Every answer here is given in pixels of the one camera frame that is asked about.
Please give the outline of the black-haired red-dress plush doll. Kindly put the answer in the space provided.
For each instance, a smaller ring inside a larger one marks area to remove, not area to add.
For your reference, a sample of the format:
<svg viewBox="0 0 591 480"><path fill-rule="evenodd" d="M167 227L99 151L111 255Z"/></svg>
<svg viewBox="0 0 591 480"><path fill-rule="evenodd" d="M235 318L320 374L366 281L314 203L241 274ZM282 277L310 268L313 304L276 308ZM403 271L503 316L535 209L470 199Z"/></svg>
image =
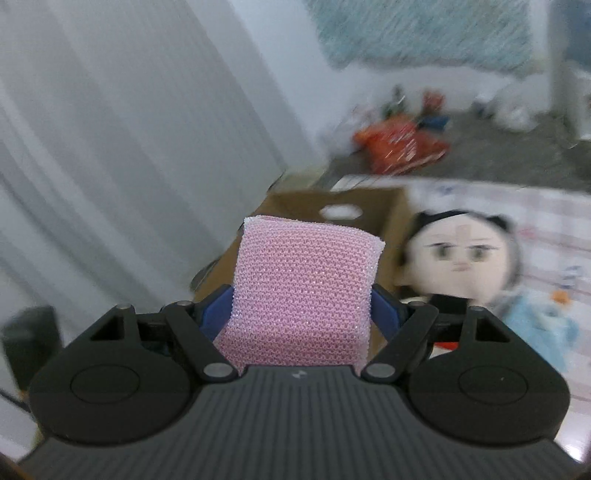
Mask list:
<svg viewBox="0 0 591 480"><path fill-rule="evenodd" d="M469 210L418 213L398 263L400 301L424 301L444 314L472 306L504 311L522 266L513 222Z"/></svg>

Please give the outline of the light blue folded cloth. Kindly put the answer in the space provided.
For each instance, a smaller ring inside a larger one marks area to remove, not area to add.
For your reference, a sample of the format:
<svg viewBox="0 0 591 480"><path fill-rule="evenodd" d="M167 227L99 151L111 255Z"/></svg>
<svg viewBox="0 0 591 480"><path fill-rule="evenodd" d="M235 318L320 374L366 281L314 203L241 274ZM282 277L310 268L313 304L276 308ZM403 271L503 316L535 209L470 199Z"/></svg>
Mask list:
<svg viewBox="0 0 591 480"><path fill-rule="evenodd" d="M579 327L570 316L572 299L565 289L542 294L522 290L504 314L504 323L560 373L568 370Z"/></svg>

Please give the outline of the pink knitted sponge pad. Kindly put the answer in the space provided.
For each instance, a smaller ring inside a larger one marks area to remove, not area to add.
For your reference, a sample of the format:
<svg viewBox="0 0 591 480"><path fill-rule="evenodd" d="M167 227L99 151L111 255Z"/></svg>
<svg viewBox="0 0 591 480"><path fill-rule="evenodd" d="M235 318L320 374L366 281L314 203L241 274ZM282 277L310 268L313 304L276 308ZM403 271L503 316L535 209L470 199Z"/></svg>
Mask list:
<svg viewBox="0 0 591 480"><path fill-rule="evenodd" d="M379 237L353 227L246 218L231 318L215 346L238 371L360 370L370 351L370 293L384 248Z"/></svg>

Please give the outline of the white water dispenser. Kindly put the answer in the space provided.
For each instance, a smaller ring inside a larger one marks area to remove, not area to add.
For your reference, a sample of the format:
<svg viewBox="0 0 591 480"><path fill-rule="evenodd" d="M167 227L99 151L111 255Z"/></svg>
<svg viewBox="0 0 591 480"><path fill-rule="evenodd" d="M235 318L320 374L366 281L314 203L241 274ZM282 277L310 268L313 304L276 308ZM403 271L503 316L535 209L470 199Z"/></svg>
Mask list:
<svg viewBox="0 0 591 480"><path fill-rule="evenodd" d="M577 141L590 141L590 2L552 1L549 14L552 109Z"/></svg>

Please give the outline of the white plastic bag on floor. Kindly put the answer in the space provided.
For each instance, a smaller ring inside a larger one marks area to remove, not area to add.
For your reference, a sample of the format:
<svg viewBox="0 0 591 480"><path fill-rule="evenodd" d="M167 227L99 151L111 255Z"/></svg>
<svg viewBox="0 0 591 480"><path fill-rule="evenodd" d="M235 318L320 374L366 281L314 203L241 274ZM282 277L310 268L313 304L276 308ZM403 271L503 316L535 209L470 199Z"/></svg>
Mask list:
<svg viewBox="0 0 591 480"><path fill-rule="evenodd" d="M523 99L502 90L493 101L493 123L501 130L512 133L530 133L538 123Z"/></svg>

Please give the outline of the white curtain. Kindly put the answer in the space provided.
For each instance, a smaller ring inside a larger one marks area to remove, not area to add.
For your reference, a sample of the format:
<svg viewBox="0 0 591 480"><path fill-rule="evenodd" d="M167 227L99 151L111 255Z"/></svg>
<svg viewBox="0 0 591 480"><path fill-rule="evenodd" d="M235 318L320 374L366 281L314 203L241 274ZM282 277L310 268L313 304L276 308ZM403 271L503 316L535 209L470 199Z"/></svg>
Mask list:
<svg viewBox="0 0 591 480"><path fill-rule="evenodd" d="M190 296L283 160L184 1L1 5L1 258L70 341Z"/></svg>

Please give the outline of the brown cardboard box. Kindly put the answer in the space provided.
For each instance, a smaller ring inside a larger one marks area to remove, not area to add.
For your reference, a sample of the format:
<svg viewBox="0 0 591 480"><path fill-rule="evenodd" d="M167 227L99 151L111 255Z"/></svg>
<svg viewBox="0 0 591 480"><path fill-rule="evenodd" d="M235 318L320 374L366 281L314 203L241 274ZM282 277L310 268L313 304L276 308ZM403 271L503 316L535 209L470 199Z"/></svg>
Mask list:
<svg viewBox="0 0 591 480"><path fill-rule="evenodd" d="M270 194L194 293L230 288L214 345L238 368L360 367L382 340L370 293L398 290L411 217L401 188Z"/></svg>

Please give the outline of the red snack bag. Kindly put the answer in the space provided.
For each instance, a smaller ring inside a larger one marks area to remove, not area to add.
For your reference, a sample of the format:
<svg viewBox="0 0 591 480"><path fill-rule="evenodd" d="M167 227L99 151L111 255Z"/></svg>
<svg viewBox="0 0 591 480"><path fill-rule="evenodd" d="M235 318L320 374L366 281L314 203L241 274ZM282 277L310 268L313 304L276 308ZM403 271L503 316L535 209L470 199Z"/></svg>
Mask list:
<svg viewBox="0 0 591 480"><path fill-rule="evenodd" d="M353 142L365 152L376 175L405 175L442 160L450 144L419 129L408 117L398 116L353 133Z"/></svg>

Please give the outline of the floral teal wall cloth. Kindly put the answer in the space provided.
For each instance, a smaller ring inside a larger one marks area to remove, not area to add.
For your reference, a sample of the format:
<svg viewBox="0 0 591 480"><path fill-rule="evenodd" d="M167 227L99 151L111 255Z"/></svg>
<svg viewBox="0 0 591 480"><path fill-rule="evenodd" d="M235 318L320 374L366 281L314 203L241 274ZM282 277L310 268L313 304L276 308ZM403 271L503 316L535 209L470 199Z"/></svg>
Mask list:
<svg viewBox="0 0 591 480"><path fill-rule="evenodd" d="M343 68L468 66L526 76L537 70L528 1L304 3L329 64Z"/></svg>

